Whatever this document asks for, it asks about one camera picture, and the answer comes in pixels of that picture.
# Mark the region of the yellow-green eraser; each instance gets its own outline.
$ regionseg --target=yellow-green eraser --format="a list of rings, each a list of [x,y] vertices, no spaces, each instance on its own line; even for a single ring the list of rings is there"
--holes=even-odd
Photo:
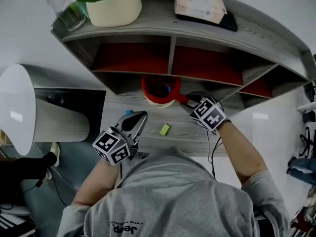
[[[161,134],[162,136],[165,136],[165,135],[167,134],[169,128],[170,128],[169,125],[164,124],[163,127],[162,127],[162,129],[161,129],[161,131],[160,131],[160,134]]]

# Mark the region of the wooden board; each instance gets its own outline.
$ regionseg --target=wooden board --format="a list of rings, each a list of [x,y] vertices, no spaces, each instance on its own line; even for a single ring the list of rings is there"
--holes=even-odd
[[[186,93],[188,87],[183,84],[181,91]],[[191,90],[199,89],[191,84]],[[103,109],[101,130],[113,125],[126,110],[146,111],[148,122],[140,138],[140,151],[159,153],[172,146],[177,146],[184,153],[191,156],[207,156],[208,140],[206,131],[197,126],[189,115],[175,102],[170,107],[159,109],[151,106],[141,89],[140,77],[132,76],[120,89],[119,95],[107,92]],[[226,114],[241,132],[252,140],[252,117],[239,115],[240,110],[226,109]],[[170,125],[166,136],[160,135],[164,124]],[[218,136],[209,133],[210,150],[213,150]],[[225,150],[219,147],[215,156],[224,156]]]
[[[228,62],[225,54],[192,47],[176,46],[171,73],[242,86],[241,71]]]
[[[248,93],[255,96],[272,98],[272,91],[264,78],[259,78],[240,90],[241,93]]]
[[[167,74],[169,50],[169,45],[164,44],[102,44],[92,70]]]
[[[143,2],[143,9],[135,22],[127,26],[98,28],[85,23],[71,33],[64,32],[58,37],[62,41],[105,35],[163,35],[204,40],[243,50],[295,71],[306,77],[307,71],[301,59],[300,50],[266,26],[235,15],[238,31],[178,20],[174,15],[172,2]]]

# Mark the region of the white plant pot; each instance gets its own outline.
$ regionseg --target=white plant pot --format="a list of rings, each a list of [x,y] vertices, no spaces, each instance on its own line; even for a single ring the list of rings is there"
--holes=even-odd
[[[141,0],[101,0],[86,4],[90,21],[97,27],[128,25],[142,10]]]

